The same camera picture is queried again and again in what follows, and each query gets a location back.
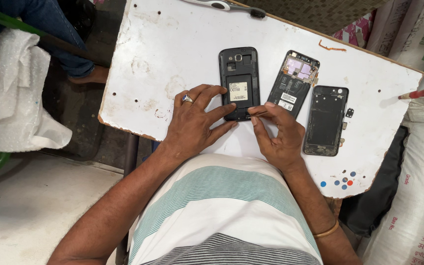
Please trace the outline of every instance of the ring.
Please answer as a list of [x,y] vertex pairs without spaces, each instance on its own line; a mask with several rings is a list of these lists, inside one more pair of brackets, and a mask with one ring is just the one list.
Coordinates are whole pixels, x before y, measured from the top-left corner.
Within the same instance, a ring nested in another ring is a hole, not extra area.
[[186,101],[194,104],[194,100],[192,100],[187,94],[184,95],[184,97],[183,97],[183,102],[186,102]]

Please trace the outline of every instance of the barcode sticker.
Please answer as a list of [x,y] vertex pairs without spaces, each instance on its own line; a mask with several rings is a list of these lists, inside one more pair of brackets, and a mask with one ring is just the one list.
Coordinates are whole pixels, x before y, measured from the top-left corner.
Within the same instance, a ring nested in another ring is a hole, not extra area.
[[248,83],[230,83],[230,101],[248,100]]
[[279,103],[278,103],[278,105],[281,106],[281,107],[283,107],[283,108],[285,108],[288,111],[292,111],[292,108],[294,107],[294,105],[289,104],[289,103],[287,103],[287,102],[285,102],[283,100],[280,100]]
[[296,97],[293,97],[293,96],[286,94],[286,93],[282,93],[281,99],[287,100],[291,103],[295,103],[295,101],[297,100]]

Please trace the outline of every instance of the striped shirt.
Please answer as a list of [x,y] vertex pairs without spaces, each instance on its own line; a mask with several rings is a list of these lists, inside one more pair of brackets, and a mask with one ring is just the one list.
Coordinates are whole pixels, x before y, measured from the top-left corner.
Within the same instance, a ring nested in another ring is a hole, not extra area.
[[280,172],[251,158],[198,155],[140,216],[129,265],[322,264]]

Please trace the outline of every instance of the disassembled phone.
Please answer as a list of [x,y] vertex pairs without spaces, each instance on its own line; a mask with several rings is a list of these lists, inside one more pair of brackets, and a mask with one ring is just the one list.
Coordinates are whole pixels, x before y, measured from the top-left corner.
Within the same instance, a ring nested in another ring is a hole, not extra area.
[[235,103],[237,108],[226,115],[226,121],[250,120],[251,106],[260,105],[258,52],[252,47],[226,49],[219,54],[221,86],[228,92],[222,95],[222,105]]
[[318,82],[319,68],[319,61],[288,51],[268,101],[285,108],[297,118],[310,88]]
[[340,147],[349,90],[344,87],[316,86],[310,103],[304,153],[334,157]]

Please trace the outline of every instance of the worn table surface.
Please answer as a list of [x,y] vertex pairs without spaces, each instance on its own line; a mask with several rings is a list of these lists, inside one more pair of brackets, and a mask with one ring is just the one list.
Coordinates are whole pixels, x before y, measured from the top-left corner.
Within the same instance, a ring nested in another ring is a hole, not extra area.
[[[325,50],[320,40],[347,51]],[[423,74],[273,17],[255,19],[180,0],[127,1],[98,117],[104,124],[161,141],[174,96],[202,83],[219,84],[219,52],[246,46],[258,51],[262,103],[288,50],[321,62],[319,85],[349,89],[347,107],[355,112],[344,119],[348,126],[338,155],[303,157],[325,196],[344,198],[367,190],[407,110],[408,102],[397,96],[414,91]],[[216,97],[207,110],[220,105]],[[309,97],[297,121],[306,126],[308,114]],[[277,132],[271,124],[268,130]],[[239,123],[204,152],[264,158],[250,122]]]

